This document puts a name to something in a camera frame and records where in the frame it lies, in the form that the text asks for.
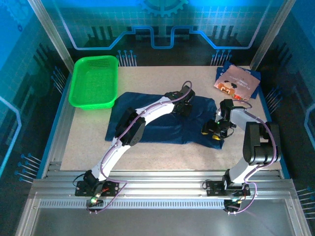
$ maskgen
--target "gear graphic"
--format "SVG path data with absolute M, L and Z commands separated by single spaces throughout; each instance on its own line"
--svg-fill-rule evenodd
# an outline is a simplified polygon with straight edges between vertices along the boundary
M 1 0 L 0 5 L 6 6 L 10 16 L 17 22 L 22 23 L 29 14 L 27 0 Z
M 187 4 L 187 0 L 138 0 L 142 9 L 146 9 L 147 13 L 154 16 L 168 16 L 172 13 L 176 14 L 179 9 L 183 10 L 183 5 Z

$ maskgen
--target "snack package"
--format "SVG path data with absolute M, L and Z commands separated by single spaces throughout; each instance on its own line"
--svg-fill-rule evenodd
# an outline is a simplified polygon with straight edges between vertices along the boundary
M 247 71 L 230 65 L 215 82 L 215 87 L 234 99 L 248 100 L 258 87 L 260 80 Z
M 232 63 L 230 63 L 229 61 L 226 61 L 224 63 L 224 67 L 218 67 L 217 68 L 217 75 L 216 75 L 216 80 L 220 77 L 220 75 L 222 75 L 231 65 L 233 65 Z M 241 68 L 243 70 L 245 70 L 246 72 L 250 73 L 251 75 L 253 75 L 256 79 L 261 81 L 261 75 L 260 72 L 255 71 L 255 70 L 248 70 L 248 69 L 244 69 Z M 258 88 L 255 89 L 255 91 L 252 93 L 251 98 L 256 99 L 258 95 Z

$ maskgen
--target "blue frame edge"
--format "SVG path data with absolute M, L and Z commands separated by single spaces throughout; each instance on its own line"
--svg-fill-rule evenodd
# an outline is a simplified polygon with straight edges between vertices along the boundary
M 59 106 L 58 106 L 58 109 L 57 109 L 57 112 L 56 112 L 56 116 L 55 116 L 53 125 L 51 127 L 51 131 L 50 131 L 50 134 L 49 134 L 49 137 L 48 137 L 48 140 L 47 140 L 46 148 L 45 148 L 43 157 L 41 159 L 40 166 L 39 166 L 36 178 L 41 178 L 41 176 L 42 176 L 42 174 L 44 172 L 45 165 L 46 165 L 47 158 L 48 158 L 48 154 L 49 154 L 49 150 L 50 150 L 50 147 L 51 147 L 51 143 L 53 141 L 54 134 L 55 134 L 56 128 L 57 128 L 57 124 L 58 124 L 58 121 L 59 121 L 59 118 L 60 118 L 60 114 L 61 114 L 61 111 L 63 109 L 63 103 L 65 101 L 65 97 L 66 97 L 67 91 L 69 89 L 71 77 L 72 77 L 72 75 L 69 74 L 68 79 L 67 79 L 67 83 L 65 84 L 65 87 L 64 87 L 64 90 L 63 90 L 63 94 L 62 94 L 61 99 L 60 99 L 60 103 L 59 103 Z

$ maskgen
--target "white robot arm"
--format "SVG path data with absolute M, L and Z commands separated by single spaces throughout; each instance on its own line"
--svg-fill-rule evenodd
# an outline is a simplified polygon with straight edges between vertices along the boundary
M 151 121 L 159 118 L 162 115 L 173 112 L 175 104 L 173 103 L 163 103 L 172 101 L 168 97 L 163 96 L 159 101 L 152 103 L 146 107 L 136 109 L 135 112 L 140 115 L 140 118 L 145 120 L 145 126 L 148 125 Z M 157 104 L 157 106 L 150 109 L 148 112 L 145 112 L 150 106 Z M 105 154 L 106 158 L 99 161 L 99 163 L 92 168 L 92 175 L 98 179 L 98 181 L 103 181 L 109 176 L 109 173 L 116 165 L 120 157 L 131 147 L 131 145 L 123 145 L 123 142 L 114 137 L 110 148 Z
M 144 128 L 158 117 L 177 113 L 188 116 L 191 111 L 190 101 L 195 96 L 191 90 L 191 82 L 184 83 L 181 91 L 168 92 L 158 101 L 139 109 L 128 108 L 119 121 L 115 137 L 104 157 L 91 170 L 87 171 L 83 180 L 94 190 L 100 182 L 105 181 L 120 157 L 133 145 L 137 144 Z

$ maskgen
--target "green plastic basket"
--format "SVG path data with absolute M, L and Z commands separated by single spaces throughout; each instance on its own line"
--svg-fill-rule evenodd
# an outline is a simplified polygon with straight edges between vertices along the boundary
M 70 104 L 83 110 L 111 108 L 117 98 L 117 74 L 116 57 L 79 59 L 74 65 Z

